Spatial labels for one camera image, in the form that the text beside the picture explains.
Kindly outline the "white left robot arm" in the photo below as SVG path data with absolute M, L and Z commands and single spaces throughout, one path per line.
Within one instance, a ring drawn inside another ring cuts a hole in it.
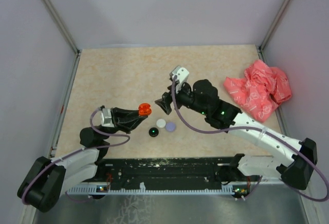
M 107 169 L 99 163 L 114 147 L 107 139 L 122 137 L 125 140 L 119 145 L 128 143 L 131 131 L 151 113 L 147 103 L 137 110 L 98 107 L 89 118 L 89 127 L 80 131 L 80 149 L 57 158 L 36 159 L 17 191 L 18 198 L 25 205 L 48 212 L 75 185 L 92 178 L 103 180 Z

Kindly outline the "white earbud charging case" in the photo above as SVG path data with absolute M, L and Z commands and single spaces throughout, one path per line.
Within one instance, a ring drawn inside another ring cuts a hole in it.
M 156 121 L 156 126 L 158 127 L 158 128 L 165 128 L 165 126 L 166 126 L 166 121 L 164 120 L 164 119 L 158 119 L 157 121 Z

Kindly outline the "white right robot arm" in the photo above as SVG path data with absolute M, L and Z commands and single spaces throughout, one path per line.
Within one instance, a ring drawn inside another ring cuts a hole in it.
M 230 176 L 237 181 L 246 176 L 277 177 L 292 188 L 305 190 L 318 161 L 317 145 L 310 138 L 300 141 L 275 132 L 242 112 L 238 107 L 223 101 L 218 90 L 204 79 L 192 86 L 183 83 L 179 92 L 167 91 L 155 101 L 167 115 L 171 103 L 205 116 L 215 129 L 248 140 L 266 150 L 269 156 L 236 155 L 230 167 Z

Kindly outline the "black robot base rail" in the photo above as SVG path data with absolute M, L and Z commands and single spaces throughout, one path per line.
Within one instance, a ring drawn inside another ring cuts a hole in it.
M 104 159 L 92 179 L 70 195 L 228 195 L 247 196 L 259 176 L 244 176 L 232 157 Z

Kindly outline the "purple earbud charging case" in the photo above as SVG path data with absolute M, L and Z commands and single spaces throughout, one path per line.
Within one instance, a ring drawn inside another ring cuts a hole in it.
M 166 131 L 168 132 L 174 132 L 176 130 L 176 124 L 173 123 L 173 122 L 168 122 L 166 125 L 165 125 L 165 129 Z

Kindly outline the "orange earbud charging case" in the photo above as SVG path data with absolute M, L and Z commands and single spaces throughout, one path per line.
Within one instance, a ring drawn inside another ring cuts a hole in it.
M 151 105 L 149 103 L 142 103 L 138 107 L 138 114 L 140 116 L 149 116 L 152 113 Z

